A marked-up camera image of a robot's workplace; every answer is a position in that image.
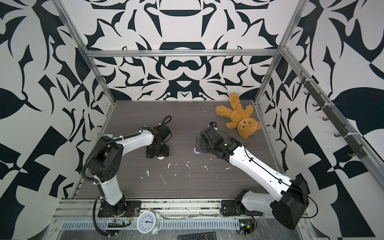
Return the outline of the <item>purple earbud charging case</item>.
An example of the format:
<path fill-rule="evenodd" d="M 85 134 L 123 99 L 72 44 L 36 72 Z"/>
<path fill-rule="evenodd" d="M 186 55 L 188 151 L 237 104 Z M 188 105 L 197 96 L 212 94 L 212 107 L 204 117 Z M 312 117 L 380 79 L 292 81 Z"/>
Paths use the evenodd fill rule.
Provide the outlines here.
<path fill-rule="evenodd" d="M 200 147 L 194 147 L 193 151 L 196 155 L 199 155 L 201 153 L 201 148 Z"/>

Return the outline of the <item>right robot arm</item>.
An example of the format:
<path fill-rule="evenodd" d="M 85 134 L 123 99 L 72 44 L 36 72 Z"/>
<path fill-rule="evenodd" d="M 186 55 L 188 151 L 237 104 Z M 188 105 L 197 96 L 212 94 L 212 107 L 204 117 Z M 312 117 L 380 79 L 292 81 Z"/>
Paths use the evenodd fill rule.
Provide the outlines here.
<path fill-rule="evenodd" d="M 207 153 L 242 170 L 268 193 L 242 190 L 234 200 L 222 201 L 223 216 L 265 213 L 272 215 L 284 227 L 294 230 L 315 200 L 309 196 L 308 184 L 302 178 L 291 179 L 269 167 L 254 156 L 240 141 L 224 138 L 220 131 L 208 126 L 200 132 L 194 148 L 196 154 Z"/>

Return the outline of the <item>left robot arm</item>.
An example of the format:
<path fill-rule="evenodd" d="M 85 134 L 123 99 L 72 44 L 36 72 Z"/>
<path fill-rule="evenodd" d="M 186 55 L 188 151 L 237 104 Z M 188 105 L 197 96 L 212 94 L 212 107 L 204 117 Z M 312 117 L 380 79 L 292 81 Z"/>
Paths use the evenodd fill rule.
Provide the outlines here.
<path fill-rule="evenodd" d="M 146 147 L 146 158 L 154 157 L 159 160 L 169 156 L 169 146 L 166 142 L 172 138 L 172 132 L 167 126 L 172 120 L 166 116 L 155 127 L 143 126 L 136 133 L 112 138 L 101 137 L 96 146 L 86 159 L 81 170 L 81 178 L 84 181 L 93 182 L 99 189 L 100 197 L 96 198 L 93 205 L 92 220 L 96 231 L 104 237 L 114 237 L 119 231 L 103 231 L 96 222 L 96 206 L 101 202 L 113 217 L 120 217 L 127 212 L 125 196 L 120 189 L 117 174 L 122 157 L 139 148 Z"/>

